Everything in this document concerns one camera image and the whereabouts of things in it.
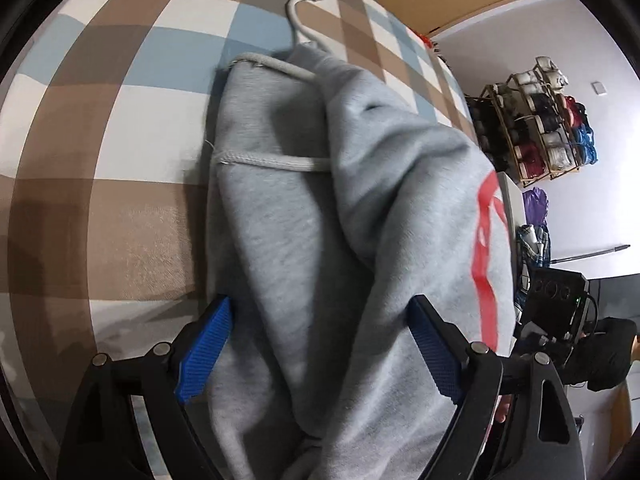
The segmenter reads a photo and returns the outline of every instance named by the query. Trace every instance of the blue gripper pad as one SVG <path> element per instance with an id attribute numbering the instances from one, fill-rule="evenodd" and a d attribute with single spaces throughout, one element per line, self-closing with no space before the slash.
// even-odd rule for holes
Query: blue gripper pad
<path id="1" fill-rule="evenodd" d="M 178 366 L 175 396 L 181 404 L 201 394 L 231 333 L 231 304 L 224 298 L 195 337 Z"/>
<path id="2" fill-rule="evenodd" d="M 438 391 L 454 404 L 459 403 L 464 396 L 460 363 L 415 298 L 406 306 L 406 321 Z"/>

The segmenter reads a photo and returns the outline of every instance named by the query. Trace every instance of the bolt head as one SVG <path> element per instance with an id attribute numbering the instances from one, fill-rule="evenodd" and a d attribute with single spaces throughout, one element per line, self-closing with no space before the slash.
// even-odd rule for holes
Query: bolt head
<path id="1" fill-rule="evenodd" d="M 94 355 L 94 358 L 91 359 L 91 362 L 94 366 L 103 366 L 105 362 L 107 362 L 108 357 L 109 356 L 107 354 L 96 354 Z"/>
<path id="2" fill-rule="evenodd" d="M 476 354 L 486 354 L 489 351 L 489 347 L 485 345 L 482 341 L 473 341 L 471 343 L 471 349 Z"/>
<path id="3" fill-rule="evenodd" d="M 541 365 L 548 365 L 551 362 L 551 359 L 549 359 L 549 356 L 546 355 L 544 352 L 536 352 L 536 355 L 534 355 L 534 358 L 536 362 Z"/>
<path id="4" fill-rule="evenodd" d="M 171 345 L 169 343 L 158 343 L 154 346 L 154 354 L 158 356 L 167 355 L 171 350 Z"/>

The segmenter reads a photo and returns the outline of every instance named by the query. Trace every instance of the cable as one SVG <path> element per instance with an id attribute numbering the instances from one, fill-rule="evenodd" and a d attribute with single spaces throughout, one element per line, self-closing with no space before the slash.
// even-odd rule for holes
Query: cable
<path id="1" fill-rule="evenodd" d="M 593 320 L 593 330 L 591 330 L 591 333 L 589 334 L 589 337 L 591 337 L 596 333 L 596 325 L 598 324 L 598 317 L 600 313 L 598 310 L 598 302 L 595 300 L 595 298 L 588 293 L 587 293 L 587 298 L 588 300 L 591 300 L 591 303 L 593 303 L 593 309 L 595 310 L 595 313 L 596 313 L 595 319 Z"/>

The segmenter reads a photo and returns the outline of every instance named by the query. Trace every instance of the gray hoodie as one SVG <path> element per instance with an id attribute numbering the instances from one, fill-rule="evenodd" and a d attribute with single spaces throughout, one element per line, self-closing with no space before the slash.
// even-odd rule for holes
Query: gray hoodie
<path id="1" fill-rule="evenodd" d="M 417 480 L 455 406 L 406 326 L 424 294 L 507 354 L 504 209 L 460 131 L 308 45 L 230 71 L 210 167 L 209 292 L 234 329 L 207 390 L 236 480 Z"/>

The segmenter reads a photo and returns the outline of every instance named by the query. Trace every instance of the plaid blanket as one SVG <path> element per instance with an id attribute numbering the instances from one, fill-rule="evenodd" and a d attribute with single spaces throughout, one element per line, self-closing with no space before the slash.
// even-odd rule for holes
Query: plaid blanket
<path id="1" fill-rule="evenodd" d="M 202 141 L 228 62 L 292 47 L 286 1 L 66 0 L 17 66 L 0 110 L 1 359 L 50 468 L 92 355 L 140 355 L 196 315 Z M 449 69 L 376 2 L 298 13 L 416 112 L 474 136 Z"/>

